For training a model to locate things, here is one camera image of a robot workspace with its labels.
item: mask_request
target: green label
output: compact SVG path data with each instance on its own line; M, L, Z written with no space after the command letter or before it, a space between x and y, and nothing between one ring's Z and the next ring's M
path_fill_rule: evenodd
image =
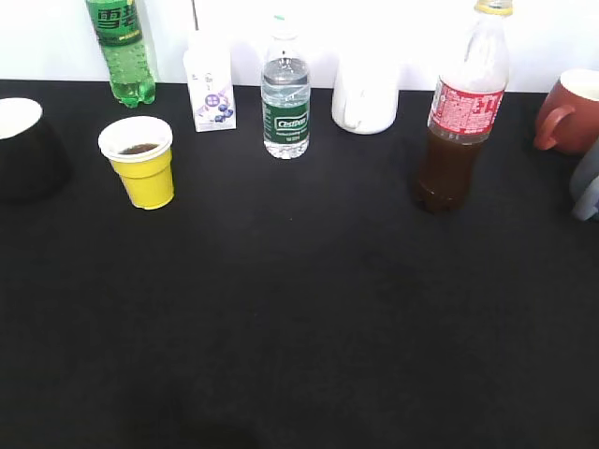
M87 9L92 16L100 45L121 47L141 40L135 0L114 0L108 3L87 0Z
M277 108L262 102L264 139L274 143L302 142L310 133L310 102L294 108Z

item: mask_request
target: water bottle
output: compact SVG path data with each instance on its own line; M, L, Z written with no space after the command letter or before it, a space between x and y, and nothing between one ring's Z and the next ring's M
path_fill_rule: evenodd
M284 16L274 16L273 41L262 70L264 145L274 157L293 159L310 142L310 80L295 49L297 33Z

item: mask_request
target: yellow cup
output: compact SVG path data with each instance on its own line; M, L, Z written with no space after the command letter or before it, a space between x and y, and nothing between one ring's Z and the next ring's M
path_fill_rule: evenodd
M136 208L159 209L175 196L170 169L172 131L166 122L154 117L120 120L102 131L98 144ZM155 148L123 154L139 144L153 144Z

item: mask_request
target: bottle label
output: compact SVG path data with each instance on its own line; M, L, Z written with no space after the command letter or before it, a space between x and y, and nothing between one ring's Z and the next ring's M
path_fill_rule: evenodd
M277 108L262 102L264 139L274 143L302 142L310 133L310 102L294 108Z
M87 0L97 40L103 47L121 47L142 38L135 0L96 3Z
M475 94L458 91L442 80L432 100L430 120L452 133L487 134L495 123L504 91Z

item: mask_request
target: white cup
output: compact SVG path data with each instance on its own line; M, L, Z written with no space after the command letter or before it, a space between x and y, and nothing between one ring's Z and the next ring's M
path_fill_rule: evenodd
M333 121L350 133L385 131L397 116L398 78L397 68L385 59L360 57L359 52L342 57L333 93Z

